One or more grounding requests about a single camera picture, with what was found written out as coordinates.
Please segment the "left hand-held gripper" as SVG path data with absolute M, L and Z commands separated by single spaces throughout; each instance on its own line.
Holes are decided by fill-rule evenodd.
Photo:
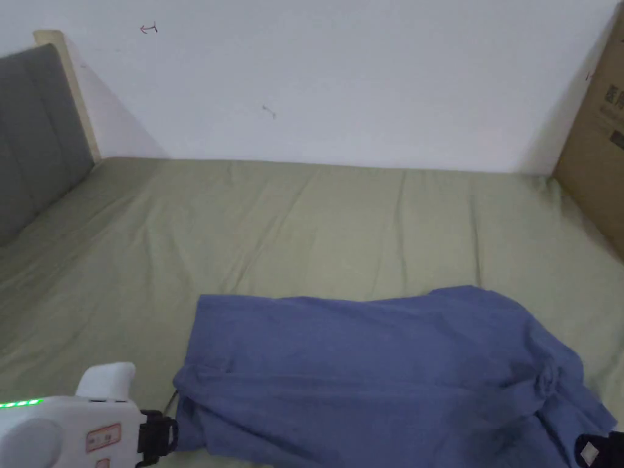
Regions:
M 149 467 L 177 450 L 179 425 L 130 399 L 130 362 L 89 367 L 73 395 L 1 404 L 2 467 Z

